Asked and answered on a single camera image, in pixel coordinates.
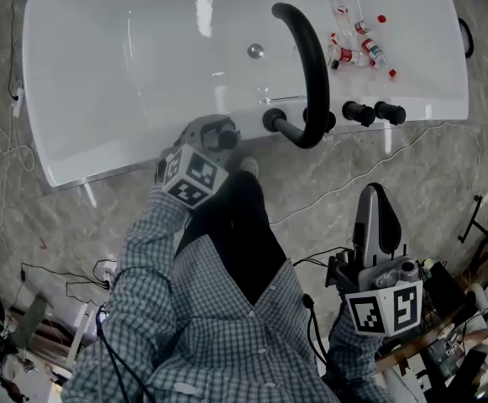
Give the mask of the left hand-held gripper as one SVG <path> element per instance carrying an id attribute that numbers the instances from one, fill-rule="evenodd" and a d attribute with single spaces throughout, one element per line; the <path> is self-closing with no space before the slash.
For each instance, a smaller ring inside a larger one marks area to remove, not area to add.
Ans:
<path id="1" fill-rule="evenodd" d="M 217 193 L 239 143 L 240 132 L 230 117 L 209 123 L 209 115 L 192 120 L 156 168 L 162 191 L 185 207 L 199 207 Z"/>

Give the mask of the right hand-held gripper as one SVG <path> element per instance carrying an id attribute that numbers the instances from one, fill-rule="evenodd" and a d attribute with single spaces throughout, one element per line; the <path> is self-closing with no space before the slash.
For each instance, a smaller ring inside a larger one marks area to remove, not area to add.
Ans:
<path id="1" fill-rule="evenodd" d="M 422 315 L 422 279 L 409 256 L 394 259 L 401 224 L 383 187 L 368 185 L 357 207 L 353 244 L 361 264 L 374 264 L 379 246 L 392 260 L 361 269 L 353 249 L 331 256 L 325 285 L 336 286 L 346 300 L 357 334 L 394 337 L 417 327 Z"/>

